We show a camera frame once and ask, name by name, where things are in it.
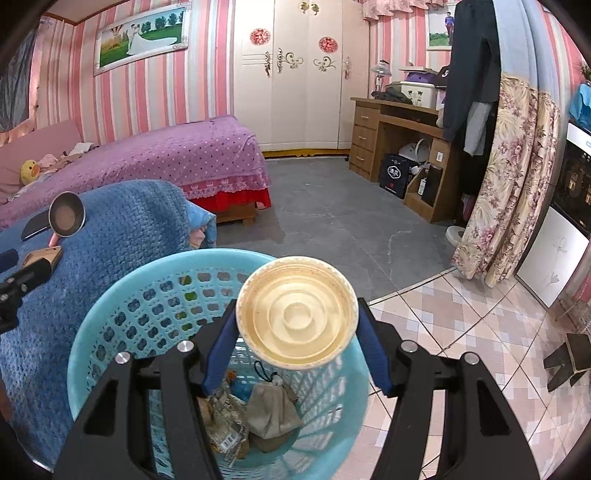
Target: polka dot bedspread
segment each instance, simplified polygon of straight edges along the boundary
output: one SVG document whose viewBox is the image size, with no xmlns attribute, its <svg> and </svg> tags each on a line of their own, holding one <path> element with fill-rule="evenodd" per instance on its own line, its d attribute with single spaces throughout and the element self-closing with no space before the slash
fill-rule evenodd
<svg viewBox="0 0 591 480">
<path fill-rule="evenodd" d="M 167 180 L 189 200 L 270 185 L 255 135 L 230 115 L 175 125 L 103 145 L 0 206 L 0 229 L 48 206 L 61 192 L 82 193 L 123 180 Z"/>
</svg>

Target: small stool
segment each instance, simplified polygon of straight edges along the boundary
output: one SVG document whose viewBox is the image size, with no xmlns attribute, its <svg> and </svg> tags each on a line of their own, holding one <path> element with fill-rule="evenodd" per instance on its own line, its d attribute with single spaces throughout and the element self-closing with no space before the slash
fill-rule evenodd
<svg viewBox="0 0 591 480">
<path fill-rule="evenodd" d="M 548 392 L 567 380 L 572 387 L 591 369 L 591 341 L 584 333 L 567 333 L 566 342 L 544 358 L 544 368 L 560 367 L 548 382 Z"/>
</svg>

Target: table lamp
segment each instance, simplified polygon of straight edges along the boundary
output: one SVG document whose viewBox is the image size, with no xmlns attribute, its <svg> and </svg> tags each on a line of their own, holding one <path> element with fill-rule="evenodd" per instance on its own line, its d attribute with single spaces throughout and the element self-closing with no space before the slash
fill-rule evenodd
<svg viewBox="0 0 591 480">
<path fill-rule="evenodd" d="M 377 74 L 375 77 L 375 91 L 381 92 L 382 84 L 384 83 L 384 77 L 392 76 L 390 64 L 385 60 L 380 60 L 379 63 L 371 67 L 369 71 Z"/>
</svg>

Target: wardrobe door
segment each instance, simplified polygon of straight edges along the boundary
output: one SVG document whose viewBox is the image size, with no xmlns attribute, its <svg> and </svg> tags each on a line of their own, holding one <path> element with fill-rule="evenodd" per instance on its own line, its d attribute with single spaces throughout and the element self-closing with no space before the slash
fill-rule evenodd
<svg viewBox="0 0 591 480">
<path fill-rule="evenodd" d="M 343 0 L 313 0 L 307 37 L 306 146 L 337 148 L 343 57 Z"/>
<path fill-rule="evenodd" d="M 272 148 L 274 0 L 236 0 L 234 115 L 262 150 Z"/>
<path fill-rule="evenodd" d="M 340 103 L 339 148 L 350 148 L 355 102 L 367 98 L 369 80 L 369 23 L 363 5 L 343 0 L 343 86 Z"/>
<path fill-rule="evenodd" d="M 309 8 L 298 0 L 275 3 L 274 60 L 272 75 L 273 150 L 306 146 L 306 51 Z"/>
</svg>

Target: blue gripper pad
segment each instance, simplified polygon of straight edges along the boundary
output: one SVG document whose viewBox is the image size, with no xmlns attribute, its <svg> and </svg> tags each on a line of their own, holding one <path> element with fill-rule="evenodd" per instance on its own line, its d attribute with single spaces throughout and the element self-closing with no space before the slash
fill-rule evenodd
<svg viewBox="0 0 591 480">
<path fill-rule="evenodd" d="M 202 389 L 207 395 L 212 395 L 219 388 L 230 363 L 232 352 L 238 340 L 238 324 L 236 323 L 236 310 L 228 308 L 226 322 L 222 326 L 212 349 L 207 356 L 207 372 Z"/>
<path fill-rule="evenodd" d="M 363 299 L 359 302 L 359 323 L 357 325 L 357 339 L 363 350 L 369 373 L 374 379 L 376 387 L 385 392 L 393 388 L 390 380 L 390 365 L 388 355 L 378 339 L 375 330 L 377 320 L 372 315 Z"/>
</svg>

